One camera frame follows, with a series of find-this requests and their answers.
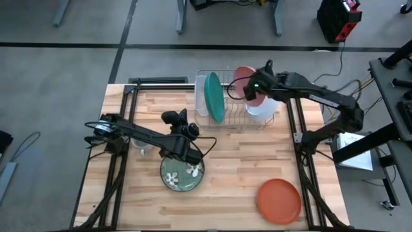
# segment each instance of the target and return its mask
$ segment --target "black metal frame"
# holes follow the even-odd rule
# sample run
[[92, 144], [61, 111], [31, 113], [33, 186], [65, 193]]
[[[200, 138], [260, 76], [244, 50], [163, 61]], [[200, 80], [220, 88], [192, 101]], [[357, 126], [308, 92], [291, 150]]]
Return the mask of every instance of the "black metal frame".
[[[129, 121], [133, 121], [133, 116], [134, 112], [136, 109], [136, 103], [137, 103], [137, 94], [138, 91], [140, 90], [193, 90], [194, 85], [193, 84], [140, 84], [140, 82], [137, 82], [137, 85], [125, 85], [124, 86], [124, 94], [122, 98], [122, 105], [120, 107], [120, 114], [124, 115], [125, 108], [126, 108], [126, 102], [127, 102], [127, 96], [132, 93], [133, 98], [132, 98], [132, 104], [131, 104], [131, 111], [129, 114]], [[294, 113], [292, 109], [292, 104], [291, 102], [287, 102], [286, 104], [287, 111], [288, 111], [288, 118], [289, 118], [289, 123], [290, 123], [290, 131], [291, 134], [297, 133], [296, 130], [296, 125], [295, 125], [295, 120], [294, 120]], [[304, 115], [303, 115], [303, 109], [301, 105], [301, 101], [299, 99], [296, 99], [296, 108], [297, 108], [297, 113], [299, 116], [299, 123], [302, 129], [302, 132], [306, 131], [306, 123], [304, 121]], [[294, 148], [295, 148], [295, 156], [297, 160], [297, 167], [303, 168], [303, 163], [300, 162], [302, 159], [301, 154], [297, 150], [298, 144], [295, 143], [294, 139], [292, 139], [292, 142], [294, 143]], [[100, 216], [100, 220], [98, 222], [98, 227], [73, 227], [74, 225], [74, 220], [77, 214], [77, 208], [79, 206], [79, 200], [81, 196], [81, 189], [82, 186], [80, 187], [79, 195], [77, 197], [77, 205], [75, 206], [74, 212], [73, 212], [73, 218], [71, 220], [71, 225], [70, 229], [67, 231], [116, 231], [117, 230], [117, 222], [118, 222], [118, 214], [119, 214], [119, 209], [120, 209], [120, 203], [121, 203], [121, 196], [122, 196], [122, 188], [123, 188], [123, 179], [124, 175], [126, 173], [126, 164], [127, 164], [127, 156], [128, 156], [128, 149], [129, 146], [125, 146], [126, 148], [122, 151], [121, 157], [122, 157], [122, 162], [120, 164], [120, 170], [118, 173], [117, 178], [115, 179], [114, 182], [113, 180], [113, 175], [114, 175], [114, 167], [115, 163], [117, 160], [116, 156], [112, 156], [111, 162], [109, 165], [109, 172], [108, 172], [108, 181], [106, 182], [106, 190], [105, 190], [105, 196], [100, 202], [99, 205], [103, 205], [103, 209], [98, 215]], [[86, 171], [87, 171], [88, 163], [86, 164], [86, 170], [84, 172], [83, 180], [86, 177]], [[310, 174], [310, 180], [312, 182], [312, 185], [316, 189], [316, 191], [319, 192], [319, 186], [317, 183], [317, 178], [316, 178], [316, 172], [315, 172], [315, 166], [314, 162], [311, 156], [308, 157], [308, 169], [309, 169], [309, 174]], [[363, 229], [348, 229], [348, 228], [341, 228], [341, 227], [327, 227], [326, 226], [326, 220], [324, 217], [324, 213], [322, 212], [320, 205], [315, 202], [315, 205], [317, 207], [317, 214], [319, 216], [319, 223], [320, 226], [314, 225], [314, 219], [312, 215], [312, 209], [310, 207], [310, 199], [308, 195], [308, 190], [306, 186], [303, 183], [303, 176], [300, 171], [299, 173], [299, 180], [301, 182], [301, 190], [302, 190], [302, 197], [303, 197], [303, 204], [304, 204], [304, 210], [306, 214], [306, 221], [308, 223], [308, 231], [368, 231], [368, 230], [363, 230]], [[116, 191], [116, 197], [115, 197], [115, 207], [113, 208], [113, 217], [111, 220], [110, 226], [106, 226], [106, 216], [107, 216], [107, 206], [110, 198], [114, 195], [114, 192]]]

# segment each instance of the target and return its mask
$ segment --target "white paper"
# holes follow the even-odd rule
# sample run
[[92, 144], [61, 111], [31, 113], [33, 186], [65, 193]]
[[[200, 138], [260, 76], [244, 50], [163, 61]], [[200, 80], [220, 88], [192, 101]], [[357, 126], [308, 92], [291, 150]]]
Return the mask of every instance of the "white paper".
[[[337, 140], [338, 149], [344, 148], [345, 146], [351, 144], [352, 142], [358, 141], [359, 139], [362, 139], [363, 137], [364, 137], [363, 135], [357, 135], [353, 133], [341, 133], [339, 134], [339, 137]], [[360, 155], [357, 155], [354, 158], [345, 160], [341, 162], [339, 165], [373, 171], [370, 151], [366, 151]]]

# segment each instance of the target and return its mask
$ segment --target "pink plate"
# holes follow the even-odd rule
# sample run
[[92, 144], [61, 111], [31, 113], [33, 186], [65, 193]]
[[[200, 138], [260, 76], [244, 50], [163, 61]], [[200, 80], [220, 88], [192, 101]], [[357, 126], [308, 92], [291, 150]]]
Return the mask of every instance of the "pink plate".
[[[256, 70], [254, 68], [251, 68], [248, 66], [240, 66], [234, 72], [234, 78], [235, 80], [237, 80], [242, 77], [250, 77], [255, 72]], [[243, 87], [245, 87], [248, 82], [249, 82], [249, 78], [246, 78], [246, 79], [238, 80], [234, 83], [234, 85], [236, 86], [236, 93], [239, 95], [239, 97], [245, 96], [245, 93], [243, 92]], [[262, 104], [263, 100], [265, 100], [265, 96], [263, 94], [257, 93], [256, 98], [254, 100], [247, 101], [246, 103], [249, 106], [259, 106], [260, 104]]]

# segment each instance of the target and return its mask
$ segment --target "white flower pattern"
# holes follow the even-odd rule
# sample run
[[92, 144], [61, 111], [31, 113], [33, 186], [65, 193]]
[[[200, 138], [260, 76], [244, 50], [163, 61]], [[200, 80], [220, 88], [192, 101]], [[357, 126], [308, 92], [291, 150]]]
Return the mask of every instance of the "white flower pattern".
[[178, 180], [178, 173], [174, 172], [172, 174], [166, 174], [166, 182], [171, 186], [176, 186], [175, 183], [179, 182]]
[[187, 174], [191, 174], [192, 177], [197, 177], [199, 174], [199, 170], [201, 170], [201, 163], [198, 165], [187, 164], [190, 168], [186, 169]]

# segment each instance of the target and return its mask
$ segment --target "black stripe on floor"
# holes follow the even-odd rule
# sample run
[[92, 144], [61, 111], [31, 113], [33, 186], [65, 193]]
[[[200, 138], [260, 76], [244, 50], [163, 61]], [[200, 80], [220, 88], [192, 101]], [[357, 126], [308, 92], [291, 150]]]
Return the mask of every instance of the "black stripe on floor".
[[124, 25], [122, 38], [120, 39], [120, 46], [117, 50], [115, 61], [113, 62], [113, 66], [111, 68], [108, 84], [113, 84], [116, 81], [118, 68], [119, 68], [120, 62], [122, 60], [124, 48], [126, 47], [126, 41], [127, 41], [128, 35], [129, 35], [131, 22], [133, 20], [133, 15], [135, 14], [137, 1], [138, 0], [133, 0], [131, 2], [130, 9], [129, 9], [129, 14], [127, 15], [126, 23]]
[[[0, 42], [0, 47], [18, 48], [123, 48], [123, 49], [147, 49], [147, 50], [245, 50], [245, 51], [291, 51], [312, 52], [316, 50], [328, 50], [340, 52], [338, 46], [255, 46], [255, 45], [213, 45], [213, 44], [126, 44], [130, 24], [127, 32], [124, 32], [120, 44], [99, 43], [9, 43]], [[367, 48], [345, 47], [345, 52], [395, 52], [399, 48]]]
[[[254, 45], [209, 45], [209, 44], [127, 44], [126, 49], [152, 49], [152, 50], [247, 50], [247, 51], [292, 51], [312, 52], [328, 50], [342, 51], [338, 46], [254, 46]], [[345, 47], [345, 52], [395, 52], [399, 48], [363, 48]]]
[[100, 43], [12, 43], [0, 42], [0, 47], [15, 48], [119, 48], [119, 44]]

